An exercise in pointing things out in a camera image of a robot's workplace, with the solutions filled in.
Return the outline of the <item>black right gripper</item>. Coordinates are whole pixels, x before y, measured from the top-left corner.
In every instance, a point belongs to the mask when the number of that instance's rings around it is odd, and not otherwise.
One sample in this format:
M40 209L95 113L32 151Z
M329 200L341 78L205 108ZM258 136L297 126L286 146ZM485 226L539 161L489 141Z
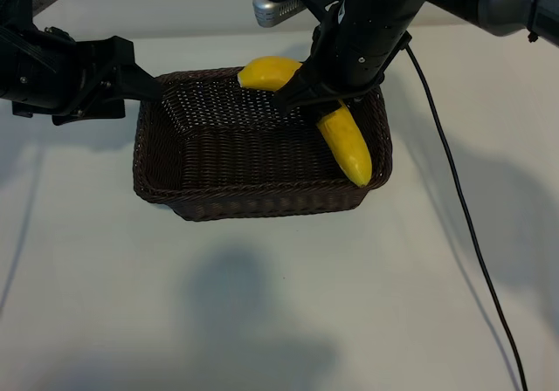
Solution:
M343 0L273 104L283 114L298 109L315 125L346 125L349 109L339 101L378 82L413 18L414 0Z

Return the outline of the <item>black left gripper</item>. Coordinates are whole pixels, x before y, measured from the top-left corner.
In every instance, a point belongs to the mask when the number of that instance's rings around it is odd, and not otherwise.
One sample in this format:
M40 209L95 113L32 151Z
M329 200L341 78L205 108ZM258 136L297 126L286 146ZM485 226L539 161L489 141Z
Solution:
M60 126L125 117L124 99L160 100L157 79L134 64L134 45L119 37L76 42L61 30L1 28L1 98L12 113L48 115Z

